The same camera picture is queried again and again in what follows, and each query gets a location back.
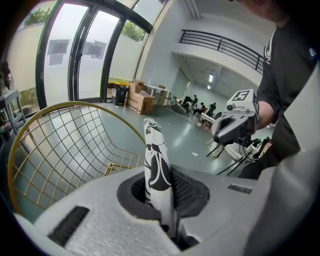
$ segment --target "gold wire basket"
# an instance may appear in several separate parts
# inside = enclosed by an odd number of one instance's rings
[[[121,120],[145,144],[127,121],[99,105],[73,101],[39,111],[21,128],[9,155],[8,186],[17,213],[39,215],[91,180],[144,165],[143,155],[113,144],[102,113]]]

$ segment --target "large window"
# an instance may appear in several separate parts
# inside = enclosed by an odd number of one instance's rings
[[[137,0],[117,0],[117,1],[131,8]]]
[[[154,24],[158,14],[163,8],[164,1],[165,0],[139,0],[133,10],[148,22]]]
[[[98,98],[107,46],[118,17],[99,11],[87,35],[79,70],[79,99]]]
[[[7,62],[12,75],[11,90],[18,90],[26,114],[39,110],[36,93],[36,56],[44,24],[57,1],[37,4],[21,23],[8,48]]]
[[[86,6],[65,3],[53,23],[44,61],[44,91],[48,106],[69,101],[70,52],[87,9]]]
[[[128,83],[135,78],[146,35],[131,21],[125,23],[113,54],[109,83]]]
[[[105,101],[108,82],[135,78],[163,2],[46,0],[36,5],[6,58],[11,88],[19,90],[22,106],[36,112],[67,101]]]

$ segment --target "wire mesh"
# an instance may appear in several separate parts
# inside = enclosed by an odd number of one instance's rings
[[[143,155],[113,144],[100,113],[93,106],[69,106],[29,124],[12,148],[17,193],[47,209],[91,180],[143,166]]]

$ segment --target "trash can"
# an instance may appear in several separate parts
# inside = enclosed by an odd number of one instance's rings
[[[112,103],[116,106],[124,106],[128,87],[123,85],[114,85],[112,88]]]

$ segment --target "human arm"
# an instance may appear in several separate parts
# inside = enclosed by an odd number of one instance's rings
[[[259,124],[258,129],[263,129],[274,120],[275,111],[272,106],[265,101],[259,101]]]
[[[263,76],[257,91],[259,102],[258,129],[263,129],[278,119],[281,100],[274,75],[268,63],[263,63]]]

